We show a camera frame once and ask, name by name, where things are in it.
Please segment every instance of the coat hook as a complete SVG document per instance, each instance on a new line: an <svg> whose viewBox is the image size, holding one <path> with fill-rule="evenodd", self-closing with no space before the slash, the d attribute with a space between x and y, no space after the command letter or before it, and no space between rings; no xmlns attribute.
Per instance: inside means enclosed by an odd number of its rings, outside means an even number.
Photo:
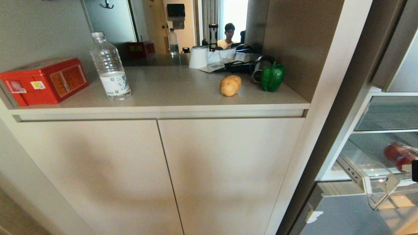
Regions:
<svg viewBox="0 0 418 235"><path fill-rule="evenodd" d="M115 5L112 5L112 7L109 7L109 0L105 0L104 2L106 2L106 6L103 6L102 4L100 4L103 8L107 8L107 9L112 9Z"/></svg>

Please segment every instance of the white shirt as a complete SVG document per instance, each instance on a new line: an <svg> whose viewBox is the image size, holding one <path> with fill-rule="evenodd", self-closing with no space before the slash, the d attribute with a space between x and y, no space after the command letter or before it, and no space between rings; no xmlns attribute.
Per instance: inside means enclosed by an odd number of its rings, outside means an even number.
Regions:
<svg viewBox="0 0 418 235"><path fill-rule="evenodd" d="M218 46L222 47L223 49L231 48L231 45L235 42L227 43L226 39L218 40Z"/></svg>

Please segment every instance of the beige cabinet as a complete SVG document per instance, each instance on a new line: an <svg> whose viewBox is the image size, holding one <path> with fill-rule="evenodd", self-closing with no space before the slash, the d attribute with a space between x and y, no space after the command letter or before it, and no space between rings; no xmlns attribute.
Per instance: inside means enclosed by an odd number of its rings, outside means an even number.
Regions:
<svg viewBox="0 0 418 235"><path fill-rule="evenodd" d="M264 234L304 120L159 120L184 233Z"/></svg>
<svg viewBox="0 0 418 235"><path fill-rule="evenodd" d="M15 135L96 234L183 234L156 120L25 122Z"/></svg>

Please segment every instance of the green bell pepper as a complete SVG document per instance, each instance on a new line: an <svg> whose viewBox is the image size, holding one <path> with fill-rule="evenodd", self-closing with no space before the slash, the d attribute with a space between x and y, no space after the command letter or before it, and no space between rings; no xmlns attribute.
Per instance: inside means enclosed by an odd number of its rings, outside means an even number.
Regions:
<svg viewBox="0 0 418 235"><path fill-rule="evenodd" d="M263 90L268 92L275 92L279 89L285 76L285 67L281 64L274 64L265 67L261 73L261 86Z"/></svg>

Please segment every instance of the white cup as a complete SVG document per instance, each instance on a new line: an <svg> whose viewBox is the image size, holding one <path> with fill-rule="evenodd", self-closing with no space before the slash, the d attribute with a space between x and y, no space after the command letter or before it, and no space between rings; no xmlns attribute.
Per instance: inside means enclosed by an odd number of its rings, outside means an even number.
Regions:
<svg viewBox="0 0 418 235"><path fill-rule="evenodd" d="M208 65L208 47L207 46L194 46L190 52L189 68L199 69Z"/></svg>

